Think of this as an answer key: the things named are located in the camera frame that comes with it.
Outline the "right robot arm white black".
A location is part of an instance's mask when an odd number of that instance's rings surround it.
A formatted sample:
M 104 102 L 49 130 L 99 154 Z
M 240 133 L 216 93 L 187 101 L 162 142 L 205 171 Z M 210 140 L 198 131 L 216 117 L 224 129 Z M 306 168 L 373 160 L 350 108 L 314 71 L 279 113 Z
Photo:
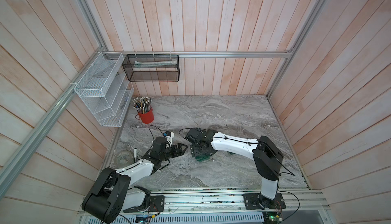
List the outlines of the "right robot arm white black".
M 216 130 L 191 128 L 184 139 L 191 143 L 191 154 L 197 161 L 218 151 L 238 154 L 254 161 L 261 176 L 261 190 L 259 194 L 243 195 L 246 209 L 273 209 L 282 203 L 278 183 L 284 156 L 269 137 L 246 139 Z

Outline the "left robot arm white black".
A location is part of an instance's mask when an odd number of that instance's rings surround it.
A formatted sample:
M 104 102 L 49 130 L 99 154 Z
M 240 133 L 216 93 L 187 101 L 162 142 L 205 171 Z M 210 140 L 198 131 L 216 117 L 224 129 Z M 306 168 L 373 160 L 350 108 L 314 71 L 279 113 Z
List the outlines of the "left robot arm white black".
M 174 133 L 169 132 L 155 138 L 149 150 L 134 164 L 103 169 L 84 198 L 81 209 L 106 224 L 112 223 L 122 211 L 132 208 L 139 212 L 158 211 L 150 191 L 135 183 L 162 170 L 164 161 L 185 154 L 188 146 L 174 145 L 173 137 Z

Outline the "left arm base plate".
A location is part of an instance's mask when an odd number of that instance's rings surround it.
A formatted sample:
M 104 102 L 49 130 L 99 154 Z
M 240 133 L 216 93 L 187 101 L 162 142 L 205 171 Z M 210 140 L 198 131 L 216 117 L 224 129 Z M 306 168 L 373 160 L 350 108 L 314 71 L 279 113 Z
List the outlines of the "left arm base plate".
M 149 212 L 163 212 L 165 206 L 165 196 L 147 196 L 144 198 L 141 204 L 133 207 L 125 207 L 123 205 L 122 212 L 124 213 L 147 213 Z

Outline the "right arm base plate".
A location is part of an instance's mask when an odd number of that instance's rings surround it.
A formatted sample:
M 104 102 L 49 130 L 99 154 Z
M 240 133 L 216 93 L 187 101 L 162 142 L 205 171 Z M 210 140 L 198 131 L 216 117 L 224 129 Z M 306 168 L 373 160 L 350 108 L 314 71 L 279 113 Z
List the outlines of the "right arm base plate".
M 286 204 L 281 193 L 277 193 L 275 198 L 270 200 L 259 193 L 243 194 L 246 210 L 265 209 L 285 209 Z

